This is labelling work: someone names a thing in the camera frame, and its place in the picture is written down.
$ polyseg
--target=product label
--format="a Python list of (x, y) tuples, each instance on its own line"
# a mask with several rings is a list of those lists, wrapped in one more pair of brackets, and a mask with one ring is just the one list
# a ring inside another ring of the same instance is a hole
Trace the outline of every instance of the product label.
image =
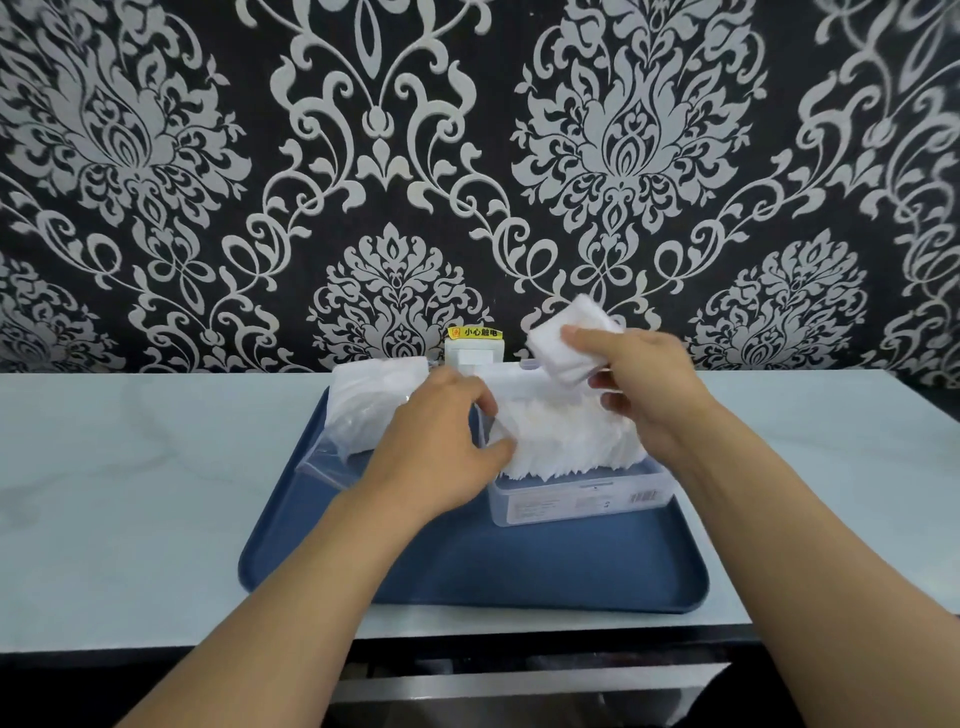
[(503, 331), (487, 327), (450, 327), (446, 336), (449, 339), (502, 339)]
[(538, 488), (509, 496), (507, 523), (559, 521), (582, 516), (638, 511), (666, 505), (676, 481), (666, 473), (619, 477), (589, 485)]

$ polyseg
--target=plastic bag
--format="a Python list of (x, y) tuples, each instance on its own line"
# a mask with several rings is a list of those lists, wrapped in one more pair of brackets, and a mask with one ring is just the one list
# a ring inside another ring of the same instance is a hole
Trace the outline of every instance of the plastic bag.
[(425, 356), (366, 359), (334, 368), (324, 429), (297, 470), (335, 488), (353, 485), (396, 409), (410, 399), (428, 373)]

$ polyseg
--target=blue tray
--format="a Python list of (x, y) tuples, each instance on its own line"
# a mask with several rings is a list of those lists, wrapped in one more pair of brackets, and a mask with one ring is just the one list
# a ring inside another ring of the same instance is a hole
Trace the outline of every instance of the blue tray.
[[(297, 547), (337, 494), (296, 472), (325, 416), (326, 393), (240, 555), (248, 591)], [(679, 614), (696, 609), (708, 588), (676, 499), (648, 511), (501, 528), (484, 492), (429, 523), (373, 601)]]

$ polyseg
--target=forearm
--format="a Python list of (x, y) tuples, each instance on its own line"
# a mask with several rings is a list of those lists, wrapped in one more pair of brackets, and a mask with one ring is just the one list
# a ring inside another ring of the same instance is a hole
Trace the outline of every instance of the forearm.
[(316, 728), (360, 619), (418, 527), (381, 493), (337, 496), (297, 550), (121, 727)]
[(807, 724), (954, 724), (957, 620), (730, 413), (681, 439), (678, 477)]

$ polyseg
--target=wall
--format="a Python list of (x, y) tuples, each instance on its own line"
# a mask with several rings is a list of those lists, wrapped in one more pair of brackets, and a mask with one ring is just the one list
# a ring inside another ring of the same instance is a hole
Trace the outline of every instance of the wall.
[(960, 386), (960, 10), (11, 0), (0, 370), (508, 352), (587, 292), (701, 366)]

